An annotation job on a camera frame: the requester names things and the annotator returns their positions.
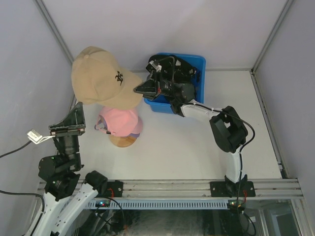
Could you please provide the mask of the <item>beige baseball cap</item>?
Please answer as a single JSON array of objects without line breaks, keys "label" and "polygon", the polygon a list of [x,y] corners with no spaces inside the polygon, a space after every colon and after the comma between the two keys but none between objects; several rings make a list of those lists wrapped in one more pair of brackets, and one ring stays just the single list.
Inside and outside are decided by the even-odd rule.
[{"label": "beige baseball cap", "polygon": [[142,79],[121,67],[115,57],[96,46],[81,51],[72,64],[71,82],[77,101],[119,110],[138,106],[142,95],[134,89]]}]

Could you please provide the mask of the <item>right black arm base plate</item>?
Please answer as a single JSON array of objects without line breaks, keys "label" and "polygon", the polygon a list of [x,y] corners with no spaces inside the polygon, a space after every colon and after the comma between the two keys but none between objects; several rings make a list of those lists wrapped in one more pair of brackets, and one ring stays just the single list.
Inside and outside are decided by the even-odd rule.
[{"label": "right black arm base plate", "polygon": [[232,183],[227,181],[211,181],[210,190],[212,197],[255,197],[255,188],[252,181]]}]

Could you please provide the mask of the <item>wooden hat stand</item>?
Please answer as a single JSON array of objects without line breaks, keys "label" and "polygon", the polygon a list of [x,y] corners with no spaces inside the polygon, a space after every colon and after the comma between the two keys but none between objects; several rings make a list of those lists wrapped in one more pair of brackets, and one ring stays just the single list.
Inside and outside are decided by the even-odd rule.
[{"label": "wooden hat stand", "polygon": [[118,136],[110,135],[109,140],[113,145],[119,148],[126,148],[134,144],[137,138],[133,136],[118,137]]}]

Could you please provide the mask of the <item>pink baseball cap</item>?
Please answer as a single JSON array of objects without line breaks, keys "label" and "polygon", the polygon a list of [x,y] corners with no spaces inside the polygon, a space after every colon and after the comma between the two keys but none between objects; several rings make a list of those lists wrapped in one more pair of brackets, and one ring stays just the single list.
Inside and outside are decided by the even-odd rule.
[{"label": "pink baseball cap", "polygon": [[114,126],[123,126],[125,124],[137,124],[140,118],[136,109],[119,110],[109,107],[103,107],[98,116],[104,117],[107,123],[108,130],[113,131]]}]

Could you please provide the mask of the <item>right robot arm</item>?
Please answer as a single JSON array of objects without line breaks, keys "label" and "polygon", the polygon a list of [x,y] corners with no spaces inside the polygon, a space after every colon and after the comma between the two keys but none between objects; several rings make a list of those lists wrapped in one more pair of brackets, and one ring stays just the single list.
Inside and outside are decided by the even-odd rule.
[{"label": "right robot arm", "polygon": [[199,80],[200,70],[191,64],[169,56],[151,59],[146,69],[149,76],[134,91],[148,100],[164,96],[172,113],[210,125],[217,146],[230,155],[226,164],[223,191],[230,197],[238,196],[243,192],[248,179],[243,173],[242,150],[248,144],[246,137],[250,125],[231,106],[215,109],[196,101],[194,82]]}]

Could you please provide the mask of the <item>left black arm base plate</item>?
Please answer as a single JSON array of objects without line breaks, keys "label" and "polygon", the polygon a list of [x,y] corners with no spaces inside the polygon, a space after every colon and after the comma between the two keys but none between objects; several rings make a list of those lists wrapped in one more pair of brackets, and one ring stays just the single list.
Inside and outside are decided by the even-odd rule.
[{"label": "left black arm base plate", "polygon": [[119,180],[108,181],[102,185],[98,197],[122,197],[124,183]]}]

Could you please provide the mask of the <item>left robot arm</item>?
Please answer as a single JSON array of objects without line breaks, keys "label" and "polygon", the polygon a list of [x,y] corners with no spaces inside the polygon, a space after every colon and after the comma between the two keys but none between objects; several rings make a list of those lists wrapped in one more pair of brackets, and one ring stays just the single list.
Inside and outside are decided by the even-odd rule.
[{"label": "left robot arm", "polygon": [[85,128],[83,104],[78,102],[62,121],[49,126],[49,136],[43,137],[35,130],[28,133],[35,144],[52,139],[59,152],[43,157],[38,164],[38,176],[46,185],[41,195],[42,208],[29,227],[28,236],[64,236],[87,203],[107,193],[107,177],[92,171],[77,194],[73,194],[80,178],[78,171],[84,167],[78,137],[85,133]]}]

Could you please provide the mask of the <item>black baseball cap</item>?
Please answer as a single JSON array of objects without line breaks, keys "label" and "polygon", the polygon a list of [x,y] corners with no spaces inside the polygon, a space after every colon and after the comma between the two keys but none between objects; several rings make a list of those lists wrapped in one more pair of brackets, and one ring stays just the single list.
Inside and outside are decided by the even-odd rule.
[{"label": "black baseball cap", "polygon": [[198,57],[175,54],[156,54],[149,58],[146,70],[152,75],[157,73],[172,83],[190,83],[197,86],[201,80],[202,64]]}]

